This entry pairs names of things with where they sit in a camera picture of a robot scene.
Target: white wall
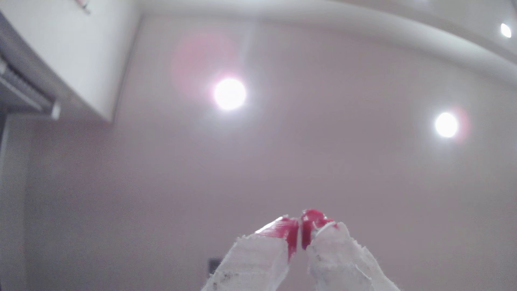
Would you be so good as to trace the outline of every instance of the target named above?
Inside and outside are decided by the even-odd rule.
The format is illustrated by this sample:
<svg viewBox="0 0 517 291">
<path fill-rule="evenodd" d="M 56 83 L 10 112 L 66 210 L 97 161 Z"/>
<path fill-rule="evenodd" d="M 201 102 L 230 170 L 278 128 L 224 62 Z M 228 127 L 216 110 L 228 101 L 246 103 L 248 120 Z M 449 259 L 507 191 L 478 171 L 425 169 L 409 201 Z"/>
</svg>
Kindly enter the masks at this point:
<svg viewBox="0 0 517 291">
<path fill-rule="evenodd" d="M 249 99 L 225 113 L 208 84 L 229 67 Z M 371 39 L 207 18 L 146 19 L 125 84 L 113 127 L 37 128 L 30 290 L 199 290 L 209 257 L 309 207 L 404 290 L 517 285 L 513 88 Z M 462 142 L 432 128 L 451 106 Z M 280 290 L 312 289 L 305 263 Z"/>
<path fill-rule="evenodd" d="M 111 121 L 140 20 L 133 0 L 3 0 L 0 11 L 101 118 Z"/>
<path fill-rule="evenodd" d="M 27 290 L 24 203 L 33 123 L 9 118 L 0 151 L 0 284 L 2 291 Z"/>
</svg>

